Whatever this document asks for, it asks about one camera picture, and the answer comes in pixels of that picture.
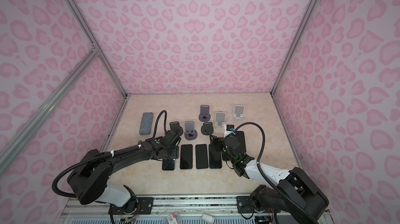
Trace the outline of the purple-edged phone with glare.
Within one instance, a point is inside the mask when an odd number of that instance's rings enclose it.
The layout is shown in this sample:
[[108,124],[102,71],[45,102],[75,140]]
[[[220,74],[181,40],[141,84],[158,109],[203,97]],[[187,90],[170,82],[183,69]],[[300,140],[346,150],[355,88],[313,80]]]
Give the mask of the purple-edged phone with glare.
[[181,146],[180,169],[187,170],[193,168],[193,145],[185,144]]

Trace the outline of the blue-edged black phone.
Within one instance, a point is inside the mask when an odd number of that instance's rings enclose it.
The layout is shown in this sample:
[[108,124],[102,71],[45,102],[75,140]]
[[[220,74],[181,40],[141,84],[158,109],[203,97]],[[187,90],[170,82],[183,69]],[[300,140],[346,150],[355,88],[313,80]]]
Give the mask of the blue-edged black phone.
[[222,168],[221,152],[216,151],[214,148],[209,148],[209,167],[210,169]]

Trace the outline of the black front phone stand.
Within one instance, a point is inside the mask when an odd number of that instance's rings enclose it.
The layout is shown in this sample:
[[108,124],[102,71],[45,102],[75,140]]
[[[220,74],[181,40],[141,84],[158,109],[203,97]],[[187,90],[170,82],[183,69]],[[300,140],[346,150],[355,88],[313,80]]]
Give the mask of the black front phone stand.
[[201,133],[203,135],[207,135],[210,136],[214,133],[214,125],[211,122],[206,122],[203,123],[202,127],[201,127]]

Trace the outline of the white folding phone stand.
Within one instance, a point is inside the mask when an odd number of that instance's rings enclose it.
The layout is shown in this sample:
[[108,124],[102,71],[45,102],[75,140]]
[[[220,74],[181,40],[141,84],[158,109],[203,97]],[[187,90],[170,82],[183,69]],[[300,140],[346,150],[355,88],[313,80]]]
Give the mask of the white folding phone stand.
[[226,113],[225,112],[216,112],[215,114],[215,126],[223,127],[226,123]]

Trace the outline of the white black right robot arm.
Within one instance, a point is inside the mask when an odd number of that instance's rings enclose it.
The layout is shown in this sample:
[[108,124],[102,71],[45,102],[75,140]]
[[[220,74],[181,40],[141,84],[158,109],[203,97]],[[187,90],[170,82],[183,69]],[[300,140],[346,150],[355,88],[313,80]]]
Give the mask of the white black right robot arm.
[[279,169],[247,155],[237,133],[224,138],[210,136],[212,148],[222,153],[239,177],[261,184],[250,194],[253,210],[268,208],[285,211],[299,224],[316,224],[329,206],[329,200],[307,173],[299,167]]

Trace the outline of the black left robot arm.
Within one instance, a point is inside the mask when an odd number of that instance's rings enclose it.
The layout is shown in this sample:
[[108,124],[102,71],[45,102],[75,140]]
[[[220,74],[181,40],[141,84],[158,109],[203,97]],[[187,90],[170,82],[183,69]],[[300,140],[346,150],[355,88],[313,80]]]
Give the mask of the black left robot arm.
[[122,150],[103,153],[91,150],[73,165],[67,182],[82,205],[101,202],[132,212],[138,205],[136,195],[126,185],[120,188],[108,183],[110,176],[142,161],[167,159],[180,141],[180,134],[169,130],[164,136],[149,138]]

